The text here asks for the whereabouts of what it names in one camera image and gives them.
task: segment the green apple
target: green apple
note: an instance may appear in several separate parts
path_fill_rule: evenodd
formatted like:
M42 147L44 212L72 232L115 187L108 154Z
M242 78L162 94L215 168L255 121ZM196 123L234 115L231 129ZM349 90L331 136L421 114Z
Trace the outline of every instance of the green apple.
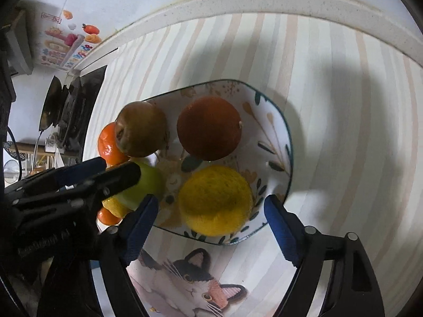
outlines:
M160 202L165 184L160 170L149 166L142 158L132 157L130 160L140 166L141 178L135 186L116 194L116 198L121 204L134 211L147 194L153 194Z

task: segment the cat illustration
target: cat illustration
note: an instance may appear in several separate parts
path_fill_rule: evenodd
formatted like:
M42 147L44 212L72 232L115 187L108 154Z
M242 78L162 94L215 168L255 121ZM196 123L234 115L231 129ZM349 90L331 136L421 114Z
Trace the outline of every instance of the cat illustration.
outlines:
M231 302L244 298L247 290L241 285L221 284L208 272L210 255L202 248L184 259L158 264L144 249L128 271L147 292L160 295L173 309L187 317L195 317L202 309L216 317L223 317ZM161 311L162 307L154 306Z

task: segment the silver rivet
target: silver rivet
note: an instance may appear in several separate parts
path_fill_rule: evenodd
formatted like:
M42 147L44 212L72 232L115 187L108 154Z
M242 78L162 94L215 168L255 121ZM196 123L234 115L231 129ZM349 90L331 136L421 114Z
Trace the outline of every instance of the silver rivet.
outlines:
M358 240L358 236L356 234L354 234L353 232L349 232L347 234L347 237L351 240L351 241L356 241Z
M117 232L118 232L118 227L117 227L117 226L115 226L115 225L113 225L113 226L109 226L109 227L106 229L106 231L107 231L109 234L115 234L115 233L117 233Z
M81 206L84 206L84 200L83 199L79 198L79 199L75 199L75 200L71 201L71 207L78 208L78 207L81 207Z
M304 228L305 233L309 234L309 235L314 235L316 233L316 228L314 226L306 226Z

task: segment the cat eye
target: cat eye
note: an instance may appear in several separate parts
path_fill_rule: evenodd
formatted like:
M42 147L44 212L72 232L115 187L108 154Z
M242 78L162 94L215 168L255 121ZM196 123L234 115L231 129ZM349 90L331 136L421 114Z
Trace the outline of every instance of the cat eye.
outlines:
M184 278L186 281L188 281L190 284L192 284L192 283L194 282L194 280L192 280L192 279L191 279L191 277L190 277L188 274L185 274L185 275L183 276L183 278Z
M208 293L203 293L203 298L205 300L207 300L207 301L211 301L212 300L212 298L210 297L210 294L208 294Z

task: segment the yellow fruit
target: yellow fruit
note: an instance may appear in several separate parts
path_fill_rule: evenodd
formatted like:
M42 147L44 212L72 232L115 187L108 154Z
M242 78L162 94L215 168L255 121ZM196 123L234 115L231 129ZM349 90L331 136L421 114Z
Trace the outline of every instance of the yellow fruit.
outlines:
M104 208L108 209L111 214L115 217L123 218L129 212L132 212L131 209L128 209L125 205L122 205L116 197L110 197L103 200Z
M206 236L237 232L252 209L250 185L224 166L209 166L194 173L178 195L185 224Z

